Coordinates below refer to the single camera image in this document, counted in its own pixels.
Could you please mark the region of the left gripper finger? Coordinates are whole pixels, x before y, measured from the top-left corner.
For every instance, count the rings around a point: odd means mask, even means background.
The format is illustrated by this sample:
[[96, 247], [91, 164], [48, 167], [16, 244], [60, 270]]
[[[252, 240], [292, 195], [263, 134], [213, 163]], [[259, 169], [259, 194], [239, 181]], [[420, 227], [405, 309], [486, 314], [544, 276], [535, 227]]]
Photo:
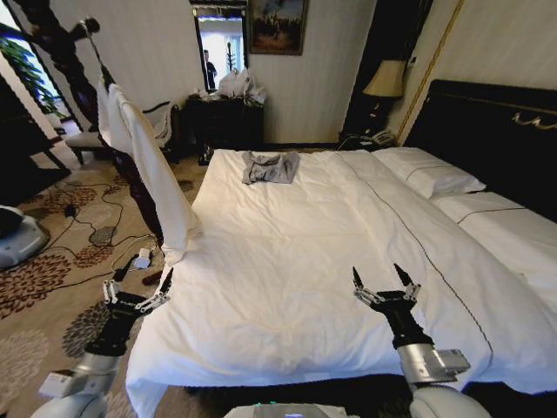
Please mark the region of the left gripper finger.
[[152, 312], [154, 309], [161, 307], [166, 303], [170, 296], [168, 295], [171, 288], [171, 280], [174, 268], [171, 267], [165, 277], [160, 280], [159, 286], [155, 293], [148, 299], [137, 303], [134, 306], [135, 311], [139, 312]]
[[106, 304], [116, 304], [118, 301], [117, 294], [121, 290], [121, 283], [125, 275], [128, 273], [130, 266], [137, 256], [132, 256], [129, 261], [122, 267], [115, 270], [110, 280], [105, 280], [102, 285], [104, 302]]

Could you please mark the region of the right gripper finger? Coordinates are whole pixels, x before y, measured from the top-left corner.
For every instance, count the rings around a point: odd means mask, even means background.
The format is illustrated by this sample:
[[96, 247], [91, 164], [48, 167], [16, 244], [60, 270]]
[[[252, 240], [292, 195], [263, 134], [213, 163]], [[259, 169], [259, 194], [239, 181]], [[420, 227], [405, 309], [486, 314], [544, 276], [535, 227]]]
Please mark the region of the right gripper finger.
[[403, 299], [416, 301], [419, 291], [421, 290], [421, 284], [414, 283], [410, 275], [398, 264], [394, 264], [394, 267], [399, 276], [401, 283], [405, 288]]
[[378, 294], [364, 287], [363, 282], [355, 266], [352, 267], [352, 282], [355, 287], [354, 295], [356, 296], [356, 298], [362, 301], [365, 305], [370, 307], [372, 310], [378, 310], [379, 306], [384, 302], [384, 299]]

